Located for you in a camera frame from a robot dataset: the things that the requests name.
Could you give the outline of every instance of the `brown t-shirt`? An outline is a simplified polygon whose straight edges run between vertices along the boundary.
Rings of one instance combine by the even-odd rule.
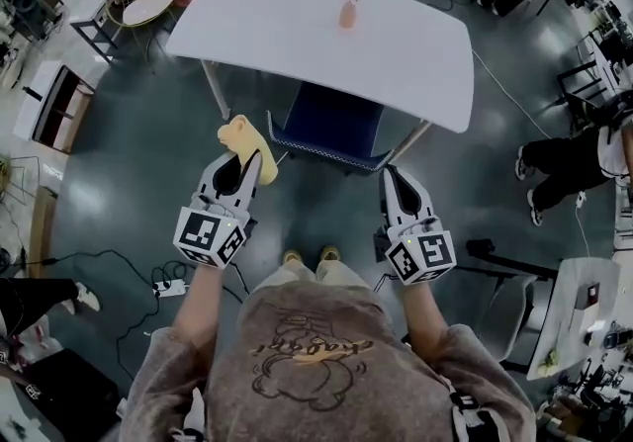
[[[452,326],[434,369],[392,333],[361,287],[291,282],[245,302],[239,335],[207,378],[173,328],[154,332],[120,441],[170,440],[196,384],[209,441],[456,440],[448,388],[495,410],[512,441],[533,441],[532,406],[471,329]]]

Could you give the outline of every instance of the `printed graphic on shirt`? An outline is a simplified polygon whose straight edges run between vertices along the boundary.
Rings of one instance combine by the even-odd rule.
[[[334,334],[326,312],[280,309],[272,338],[251,350],[263,358],[253,368],[253,390],[265,398],[289,398],[312,410],[339,408],[354,387],[354,378],[367,371],[361,355],[371,340],[351,341]]]

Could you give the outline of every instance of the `equipment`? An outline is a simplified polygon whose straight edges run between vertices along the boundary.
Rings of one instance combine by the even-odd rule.
[[[389,164],[380,191],[387,225],[374,234],[377,260],[387,259],[405,285],[437,279],[457,265],[451,233],[417,180]]]
[[[224,269],[257,224],[248,205],[262,167],[256,150],[243,166],[228,152],[205,169],[189,207],[180,211],[174,245],[190,260]]]

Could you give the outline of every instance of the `shoe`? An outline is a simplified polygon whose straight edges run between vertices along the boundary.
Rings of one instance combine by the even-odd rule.
[[[336,247],[331,245],[324,247],[320,252],[321,261],[340,261],[340,252]]]
[[[304,263],[304,260],[302,259],[299,252],[297,252],[296,250],[286,250],[286,252],[284,252],[284,264],[292,261],[293,259],[295,261],[299,261],[302,264]]]
[[[75,282],[77,289],[79,290],[79,296],[77,296],[77,302],[87,305],[94,311],[99,311],[101,309],[101,304],[97,299],[96,295],[88,290],[86,286],[84,286],[81,282]]]
[[[516,178],[523,181],[525,180],[525,176],[527,174],[527,166],[523,162],[523,147],[520,146],[518,149],[518,156],[516,157],[516,161],[514,162],[514,174]]]
[[[536,210],[534,206],[534,201],[532,200],[534,196],[534,189],[530,189],[527,191],[527,204],[530,206],[530,216],[532,217],[532,223],[534,225],[540,226],[543,223],[543,213]]]
[[[64,307],[66,310],[70,312],[70,315],[75,315],[75,313],[77,312],[75,308],[75,303],[73,302],[73,300],[64,300],[60,304],[62,307]]]

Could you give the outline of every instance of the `chair backrest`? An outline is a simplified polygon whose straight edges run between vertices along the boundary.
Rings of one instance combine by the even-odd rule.
[[[535,280],[534,275],[517,275],[506,280],[484,314],[479,337],[498,361],[506,359],[514,347],[527,308],[526,291]]]

